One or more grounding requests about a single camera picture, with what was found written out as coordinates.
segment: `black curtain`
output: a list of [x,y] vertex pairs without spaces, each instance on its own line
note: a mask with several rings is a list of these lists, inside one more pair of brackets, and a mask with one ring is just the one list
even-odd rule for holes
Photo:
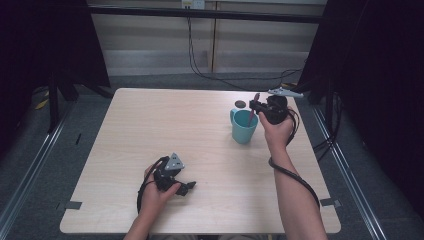
[[110,86],[90,13],[52,11],[49,4],[86,2],[0,2],[0,152],[12,143],[32,92],[48,85],[53,72],[70,71],[91,84]]
[[299,83],[310,84],[315,103],[339,92],[368,149],[422,218],[423,26],[420,1],[328,0]]

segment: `black cable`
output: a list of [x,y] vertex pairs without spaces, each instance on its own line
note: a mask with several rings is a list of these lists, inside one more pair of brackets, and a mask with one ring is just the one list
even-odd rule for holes
[[283,79],[285,77],[288,77],[288,76],[290,76],[290,75],[292,75],[292,74],[294,74],[296,72],[303,71],[303,68],[301,68],[301,69],[287,69],[287,70],[283,71],[279,77],[270,77],[270,78],[256,78],[256,77],[246,77],[246,78],[216,78],[216,77],[206,76],[206,75],[204,75],[199,70],[199,68],[197,66],[197,63],[196,63],[196,59],[194,57],[193,38],[192,38],[192,31],[191,31],[191,18],[187,18],[187,24],[188,24],[188,32],[189,32],[188,36],[189,36],[189,59],[190,59],[190,67],[191,67],[191,70],[197,76],[199,76],[199,77],[202,77],[202,78],[205,78],[205,79],[209,79],[209,80],[220,81],[220,82],[223,82],[223,83],[225,83],[227,85],[230,85],[232,87],[235,87],[235,88],[238,88],[238,89],[241,89],[241,90],[244,90],[244,91],[249,91],[249,92],[258,92],[258,91],[259,92],[266,92],[269,89],[265,89],[265,90],[251,90],[251,89],[246,89],[246,88],[240,87],[238,85],[229,83],[227,81],[232,81],[232,80],[277,80],[277,79],[280,79],[279,84],[276,87],[273,87],[273,88],[278,88],[278,87],[281,86],[281,84],[283,82]]
[[293,173],[293,172],[291,172],[291,171],[289,171],[289,170],[287,170],[287,169],[285,169],[285,168],[283,168],[283,167],[281,167],[281,166],[278,166],[277,164],[275,164],[274,163],[274,161],[272,161],[272,158],[269,158],[269,161],[268,161],[268,163],[269,163],[269,165],[272,167],[272,168],[274,168],[274,169],[276,169],[277,171],[279,171],[279,172],[281,172],[281,173],[283,173],[283,174],[285,174],[285,175],[287,175],[287,176],[289,176],[289,177],[291,177],[291,178],[293,178],[294,180],[296,180],[297,182],[299,182],[300,184],[302,184],[306,189],[308,189],[308,191],[312,194],[312,196],[314,197],[314,199],[315,199],[315,202],[317,203],[317,205],[318,205],[318,209],[320,208],[320,204],[319,204],[319,199],[318,199],[318,196],[317,196],[317,194],[315,193],[315,191],[314,191],[314,189],[311,187],[311,185],[309,185],[305,180],[303,180],[303,178],[301,178],[299,175],[297,175],[297,174],[295,174],[295,173]]
[[290,116],[290,118],[293,120],[293,131],[290,134],[290,137],[287,141],[287,145],[293,140],[294,136],[296,135],[297,129],[299,128],[299,115],[294,111],[289,109],[288,111],[288,115]]
[[154,181],[147,182],[150,175],[153,173],[153,171],[156,170],[156,167],[159,165],[160,162],[162,162],[166,157],[162,157],[159,160],[157,160],[152,167],[150,168],[149,172],[147,172],[146,176],[144,177],[143,183],[140,186],[140,190],[138,190],[138,196],[137,196],[137,212],[140,212],[141,208],[141,199],[143,198],[144,190],[146,189],[147,184],[152,183]]
[[324,153],[318,158],[318,160],[317,160],[318,162],[320,162],[324,158],[324,156],[328,153],[328,151],[333,147],[334,142],[336,141],[338,131],[340,129],[343,107],[342,107],[342,102],[340,100],[340,97],[338,96],[337,93],[335,93],[335,94],[336,94],[336,104],[334,106],[334,111],[336,112],[336,115],[337,115],[337,123],[336,123],[335,129],[329,130],[330,136],[328,138],[326,138],[323,142],[314,146],[314,152],[318,152],[318,151],[322,150],[325,146],[327,146]]

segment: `mug handle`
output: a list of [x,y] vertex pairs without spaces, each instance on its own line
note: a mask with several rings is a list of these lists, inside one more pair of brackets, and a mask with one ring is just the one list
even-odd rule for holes
[[237,111],[238,111],[238,109],[236,109],[236,108],[231,109],[231,111],[230,111],[230,122],[231,122],[231,123],[233,123],[233,121],[234,121],[234,114],[235,114]]

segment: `black controller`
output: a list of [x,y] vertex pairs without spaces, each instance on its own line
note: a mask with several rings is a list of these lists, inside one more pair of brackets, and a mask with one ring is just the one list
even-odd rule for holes
[[256,111],[256,114],[263,112],[269,123],[276,125],[284,121],[289,114],[287,108],[287,98],[284,96],[272,95],[266,99],[267,103],[250,100],[249,108]]

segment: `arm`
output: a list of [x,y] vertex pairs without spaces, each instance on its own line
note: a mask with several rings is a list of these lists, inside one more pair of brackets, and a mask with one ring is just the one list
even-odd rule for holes
[[166,192],[161,192],[156,187],[156,183],[154,182],[153,174],[149,176],[146,189],[143,193],[143,198],[141,200],[141,208],[138,216],[134,220],[130,230],[125,236],[125,240],[146,240],[149,235],[149,230],[153,226],[156,218],[165,208],[166,203],[172,196],[178,191],[181,184],[177,183],[172,185]]
[[[272,125],[260,112],[265,139],[275,164],[298,174],[287,153],[286,145],[293,130],[293,121],[287,117]],[[274,170],[281,221],[288,239],[327,239],[320,211],[311,193],[296,180]]]

